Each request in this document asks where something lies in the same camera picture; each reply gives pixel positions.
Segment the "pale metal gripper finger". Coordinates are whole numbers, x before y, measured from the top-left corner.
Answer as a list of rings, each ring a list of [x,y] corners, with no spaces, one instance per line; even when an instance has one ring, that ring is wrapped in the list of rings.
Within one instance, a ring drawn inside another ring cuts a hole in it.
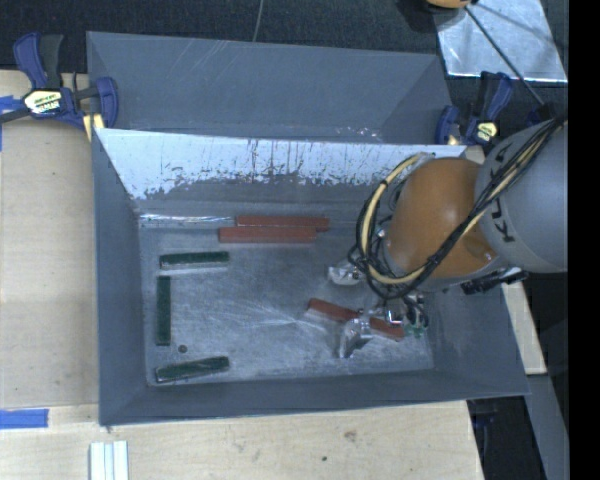
[[[337,357],[340,359],[350,358],[355,351],[363,348],[373,337],[368,318],[358,317],[346,321],[339,334]]]
[[[327,278],[338,286],[354,286],[362,281],[359,270],[353,265],[330,266]]]

